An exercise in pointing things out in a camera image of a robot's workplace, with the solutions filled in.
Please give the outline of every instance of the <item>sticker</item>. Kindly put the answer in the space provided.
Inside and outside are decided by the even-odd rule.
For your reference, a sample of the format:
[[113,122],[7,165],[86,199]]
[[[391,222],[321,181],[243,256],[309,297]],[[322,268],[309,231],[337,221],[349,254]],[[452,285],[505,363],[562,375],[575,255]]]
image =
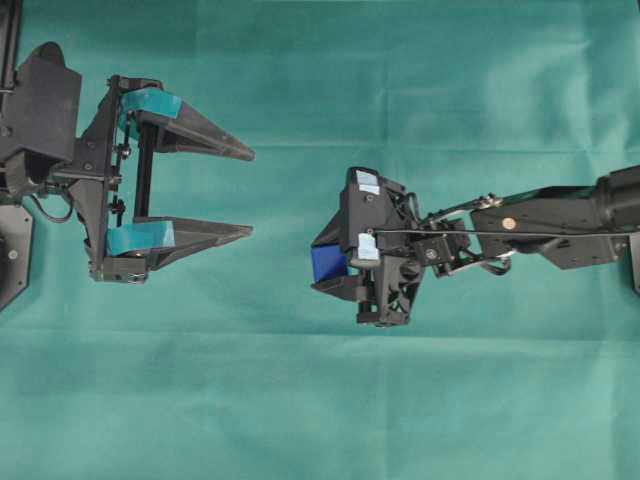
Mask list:
[[358,260],[380,260],[376,239],[368,233],[358,234]]
[[380,187],[378,186],[378,177],[369,172],[363,172],[362,170],[356,170],[356,179],[360,191],[373,193],[374,195],[380,195]]

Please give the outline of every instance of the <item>teal tape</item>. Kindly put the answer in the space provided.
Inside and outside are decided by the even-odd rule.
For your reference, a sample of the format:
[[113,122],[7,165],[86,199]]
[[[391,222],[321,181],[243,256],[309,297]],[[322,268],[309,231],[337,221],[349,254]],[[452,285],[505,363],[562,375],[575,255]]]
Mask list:
[[[182,99],[159,88],[149,87],[125,93],[120,99],[120,106],[118,126],[124,130],[127,123],[127,113],[131,111],[144,110],[169,118],[177,118],[182,106]],[[131,129],[131,135],[134,138],[136,133],[135,128]]]
[[111,256],[175,245],[171,221],[132,223],[107,230],[107,253]]

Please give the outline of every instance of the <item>metal rod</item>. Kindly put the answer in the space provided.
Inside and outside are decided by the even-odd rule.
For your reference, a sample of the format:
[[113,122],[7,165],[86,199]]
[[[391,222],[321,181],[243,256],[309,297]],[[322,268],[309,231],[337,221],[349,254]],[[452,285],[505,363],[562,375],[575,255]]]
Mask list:
[[138,180],[136,183],[136,203],[133,217],[149,216],[149,198],[151,196],[151,169],[153,150],[156,146],[157,127],[144,123],[140,126],[138,156]]
[[[0,89],[2,94],[13,91],[18,51],[18,34],[22,17],[22,0],[0,0]],[[0,96],[0,107],[4,109]]]

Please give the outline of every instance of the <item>blue object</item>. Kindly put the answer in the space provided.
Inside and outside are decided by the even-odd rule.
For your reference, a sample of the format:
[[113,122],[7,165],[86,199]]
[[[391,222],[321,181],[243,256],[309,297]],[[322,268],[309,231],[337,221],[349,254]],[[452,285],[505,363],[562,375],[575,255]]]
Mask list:
[[[120,109],[118,126],[124,130],[127,123],[127,113],[134,110],[144,110],[169,118],[177,118],[182,106],[182,99],[159,88],[148,87],[125,93],[120,99],[120,106],[122,108]],[[135,138],[136,134],[137,129],[132,129],[131,136]]]
[[171,221],[132,223],[107,230],[107,253],[112,256],[175,245]]
[[347,257],[342,254],[340,245],[323,245],[311,249],[313,278],[315,283],[343,277],[349,274]]

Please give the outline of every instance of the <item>black cable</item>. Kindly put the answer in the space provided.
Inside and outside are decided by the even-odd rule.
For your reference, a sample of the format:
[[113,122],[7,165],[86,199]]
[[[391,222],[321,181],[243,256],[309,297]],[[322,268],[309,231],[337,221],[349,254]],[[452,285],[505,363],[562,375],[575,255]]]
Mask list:
[[63,195],[63,196],[69,202],[69,211],[67,212],[67,214],[64,217],[54,217],[54,216],[49,215],[47,212],[45,212],[44,207],[40,203],[40,200],[38,200],[38,197],[36,197],[35,195],[33,195],[33,194],[29,195],[29,198],[31,199],[31,201],[33,203],[35,203],[35,205],[38,208],[38,210],[40,210],[40,213],[42,213],[42,215],[44,215],[44,218],[46,218],[47,220],[49,220],[50,222],[53,222],[53,223],[65,223],[71,218],[71,214],[73,213],[73,201],[71,200],[71,197],[69,197],[67,195]]
[[492,232],[488,230],[416,230],[416,229],[374,229],[374,233],[415,233],[419,235],[477,235],[487,237],[542,237],[542,238],[595,238],[595,237],[628,237],[640,230],[628,232],[587,232],[587,233],[552,233],[552,232]]

